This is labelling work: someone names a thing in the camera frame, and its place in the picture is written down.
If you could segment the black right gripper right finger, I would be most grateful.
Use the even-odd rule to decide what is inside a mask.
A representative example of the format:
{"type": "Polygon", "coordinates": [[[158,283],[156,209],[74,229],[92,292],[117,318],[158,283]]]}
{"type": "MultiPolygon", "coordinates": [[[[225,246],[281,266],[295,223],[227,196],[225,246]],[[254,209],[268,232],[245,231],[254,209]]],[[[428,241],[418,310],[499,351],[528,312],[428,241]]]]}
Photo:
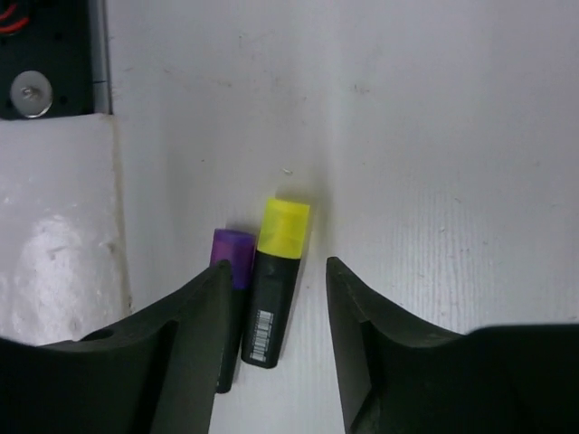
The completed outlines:
{"type": "Polygon", "coordinates": [[[429,323],[330,258],[327,304],[348,433],[575,433],[578,327],[429,323]]]}

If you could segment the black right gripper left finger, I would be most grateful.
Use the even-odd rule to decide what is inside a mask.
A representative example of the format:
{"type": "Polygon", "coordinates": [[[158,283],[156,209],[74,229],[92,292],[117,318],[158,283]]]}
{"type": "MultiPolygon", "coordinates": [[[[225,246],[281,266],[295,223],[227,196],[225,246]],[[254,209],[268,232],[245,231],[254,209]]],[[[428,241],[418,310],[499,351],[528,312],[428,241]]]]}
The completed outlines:
{"type": "Polygon", "coordinates": [[[231,267],[79,341],[1,343],[4,433],[205,433],[229,330],[231,267]]]}

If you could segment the purple capped black highlighter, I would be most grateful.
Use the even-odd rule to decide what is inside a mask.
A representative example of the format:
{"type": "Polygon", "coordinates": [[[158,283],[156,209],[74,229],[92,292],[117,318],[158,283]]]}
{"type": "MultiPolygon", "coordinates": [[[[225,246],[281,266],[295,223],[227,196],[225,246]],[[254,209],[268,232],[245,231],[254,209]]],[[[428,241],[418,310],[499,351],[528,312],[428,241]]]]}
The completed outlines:
{"type": "Polygon", "coordinates": [[[242,340],[245,311],[252,280],[256,238],[253,234],[229,229],[215,229],[210,264],[227,260],[231,265],[230,331],[223,349],[216,392],[227,393],[233,384],[242,340]]]}

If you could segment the yellow capped black highlighter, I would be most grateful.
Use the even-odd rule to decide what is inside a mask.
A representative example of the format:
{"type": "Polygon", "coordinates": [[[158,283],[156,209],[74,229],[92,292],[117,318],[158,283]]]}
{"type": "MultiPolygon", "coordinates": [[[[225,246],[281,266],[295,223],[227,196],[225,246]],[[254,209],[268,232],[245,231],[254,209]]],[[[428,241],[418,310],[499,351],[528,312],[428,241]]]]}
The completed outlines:
{"type": "Polygon", "coordinates": [[[242,360],[277,366],[307,238],[310,207],[278,198],[266,202],[254,255],[242,360]]]}

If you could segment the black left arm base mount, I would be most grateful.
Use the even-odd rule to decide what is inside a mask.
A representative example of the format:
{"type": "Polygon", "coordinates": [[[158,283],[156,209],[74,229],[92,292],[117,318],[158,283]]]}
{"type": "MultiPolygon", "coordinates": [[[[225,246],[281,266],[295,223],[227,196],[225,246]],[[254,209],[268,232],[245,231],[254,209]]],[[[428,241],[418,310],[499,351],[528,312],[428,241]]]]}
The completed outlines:
{"type": "Polygon", "coordinates": [[[1,3],[1,119],[112,109],[104,1],[1,3]]]}

